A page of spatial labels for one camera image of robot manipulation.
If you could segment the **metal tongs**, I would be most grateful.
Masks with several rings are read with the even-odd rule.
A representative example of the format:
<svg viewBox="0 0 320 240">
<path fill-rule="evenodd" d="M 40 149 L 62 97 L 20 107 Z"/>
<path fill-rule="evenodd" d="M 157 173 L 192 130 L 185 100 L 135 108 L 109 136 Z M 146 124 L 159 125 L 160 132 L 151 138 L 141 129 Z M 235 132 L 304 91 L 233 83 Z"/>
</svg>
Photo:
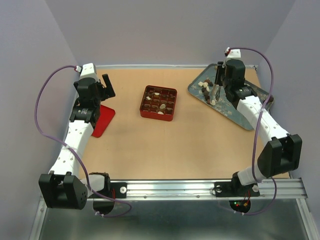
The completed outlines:
<svg viewBox="0 0 320 240">
<path fill-rule="evenodd" d="M 221 86 L 219 84 L 215 84 L 211 91 L 211 102 L 217 102 L 220 99 L 221 95 Z"/>
</svg>

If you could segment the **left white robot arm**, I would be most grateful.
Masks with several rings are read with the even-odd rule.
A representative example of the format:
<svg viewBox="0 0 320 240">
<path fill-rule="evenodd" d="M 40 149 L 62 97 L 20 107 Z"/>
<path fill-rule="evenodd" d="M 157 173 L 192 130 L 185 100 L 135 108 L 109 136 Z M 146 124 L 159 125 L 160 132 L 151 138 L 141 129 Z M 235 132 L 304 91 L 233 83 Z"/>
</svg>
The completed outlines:
<svg viewBox="0 0 320 240">
<path fill-rule="evenodd" d="M 79 170 L 84 169 L 82 157 L 90 137 L 99 138 L 115 116 L 115 111 L 101 103 L 115 97 L 108 74 L 103 81 L 87 76 L 74 83 L 79 95 L 69 119 L 65 140 L 58 158 L 46 174 L 41 174 L 38 184 L 48 208 L 81 210 L 87 199 L 97 193 L 100 197 L 114 197 L 111 180 L 107 173 L 85 173 L 79 179 Z"/>
</svg>

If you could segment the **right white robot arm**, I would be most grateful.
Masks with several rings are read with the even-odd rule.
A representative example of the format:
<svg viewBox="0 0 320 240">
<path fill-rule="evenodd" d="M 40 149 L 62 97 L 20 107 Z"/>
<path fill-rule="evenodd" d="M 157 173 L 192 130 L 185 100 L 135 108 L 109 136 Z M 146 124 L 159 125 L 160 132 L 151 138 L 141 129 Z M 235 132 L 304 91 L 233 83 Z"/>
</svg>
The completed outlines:
<svg viewBox="0 0 320 240">
<path fill-rule="evenodd" d="M 224 89 L 227 100 L 241 113 L 255 130 L 264 148 L 254 163 L 232 175 L 230 181 L 214 187 L 218 198 L 242 197 L 253 192 L 253 187 L 275 175 L 298 168 L 302 139 L 283 129 L 263 107 L 255 90 L 245 83 L 246 67 L 239 59 L 218 62 L 215 84 Z"/>
</svg>

